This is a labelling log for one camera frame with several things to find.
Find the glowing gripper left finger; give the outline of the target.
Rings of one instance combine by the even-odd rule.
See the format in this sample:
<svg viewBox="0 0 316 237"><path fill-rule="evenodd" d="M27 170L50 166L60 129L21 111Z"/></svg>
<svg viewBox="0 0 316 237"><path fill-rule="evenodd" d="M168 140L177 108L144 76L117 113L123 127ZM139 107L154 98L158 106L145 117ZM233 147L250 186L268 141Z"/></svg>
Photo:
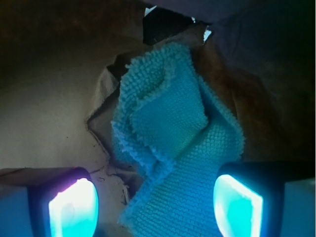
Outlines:
<svg viewBox="0 0 316 237"><path fill-rule="evenodd" d="M91 237L99 197L82 167L0 171L2 237Z"/></svg>

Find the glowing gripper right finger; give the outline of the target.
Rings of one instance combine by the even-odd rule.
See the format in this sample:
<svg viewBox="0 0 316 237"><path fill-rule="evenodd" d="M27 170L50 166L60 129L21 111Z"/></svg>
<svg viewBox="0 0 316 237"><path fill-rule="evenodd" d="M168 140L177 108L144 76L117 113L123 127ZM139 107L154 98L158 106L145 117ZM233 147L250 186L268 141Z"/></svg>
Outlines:
<svg viewBox="0 0 316 237"><path fill-rule="evenodd" d="M225 237L314 237L315 162L225 163L215 179L213 205Z"/></svg>

